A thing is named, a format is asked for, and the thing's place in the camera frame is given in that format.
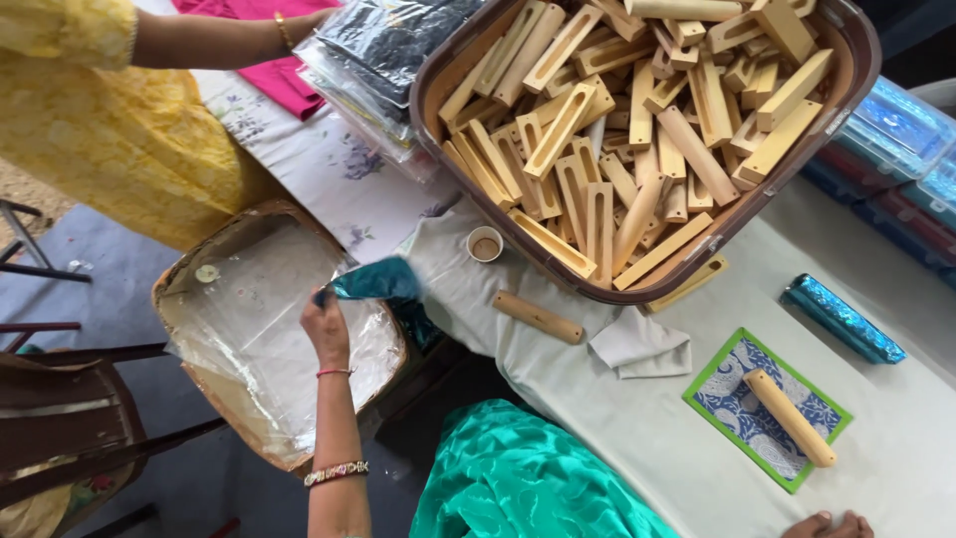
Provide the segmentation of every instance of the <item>bangle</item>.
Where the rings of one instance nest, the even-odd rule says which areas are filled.
[[[282,35],[282,40],[286,42],[286,48],[289,49],[289,52],[293,51],[295,44],[291,37],[289,37],[289,31],[286,29],[286,17],[282,16],[282,13],[279,11],[275,12],[275,24],[279,27],[279,33]]]
[[[355,372],[355,370],[356,369],[354,368],[352,368],[351,370],[347,370],[345,368],[329,368],[327,370],[319,370],[318,373],[315,375],[315,379],[318,379],[319,377],[325,375],[326,373],[347,373],[349,374],[349,376],[351,376]]]
[[[326,467],[320,471],[309,473],[305,476],[305,486],[312,487],[323,482],[333,481],[352,475],[367,475],[368,461],[348,461],[331,467]]]

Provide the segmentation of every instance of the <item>gray floor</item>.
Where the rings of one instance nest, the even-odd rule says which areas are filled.
[[[83,323],[79,332],[31,339],[44,348],[166,341],[150,289],[178,253],[82,206],[39,242],[56,267],[77,259],[92,263],[93,268],[83,272],[92,275],[94,283],[0,274],[0,321]],[[120,364],[118,369],[151,437],[216,416],[175,357]],[[495,396],[517,400],[489,359],[468,357],[425,402],[365,443],[364,455],[373,469],[369,497],[376,536],[408,535],[445,414]],[[230,429],[151,459],[139,480],[68,536],[82,536],[147,503],[156,503],[159,518],[124,536],[206,537],[232,517],[241,519],[243,537],[306,534],[307,497],[301,483],[258,458]]]

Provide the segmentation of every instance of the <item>yellow printed fabric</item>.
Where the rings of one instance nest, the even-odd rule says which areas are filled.
[[[0,158],[179,250],[285,191],[186,71],[129,67],[130,0],[0,0]]]

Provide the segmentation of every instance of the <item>blue paisley pattern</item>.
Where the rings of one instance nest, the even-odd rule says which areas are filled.
[[[693,398],[781,477],[792,482],[809,460],[743,382],[745,373],[758,368],[764,369],[776,381],[823,438],[828,438],[843,420],[837,410],[781,368],[746,336],[741,337]]]

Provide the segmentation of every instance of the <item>brown chair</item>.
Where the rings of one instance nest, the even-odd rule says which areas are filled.
[[[226,425],[216,418],[146,437],[136,403],[113,365],[165,355],[164,346],[0,352],[0,509],[61,485],[130,469],[108,497],[64,518],[54,533],[60,536],[138,478],[150,456]],[[53,459],[62,463],[14,478],[22,469]]]

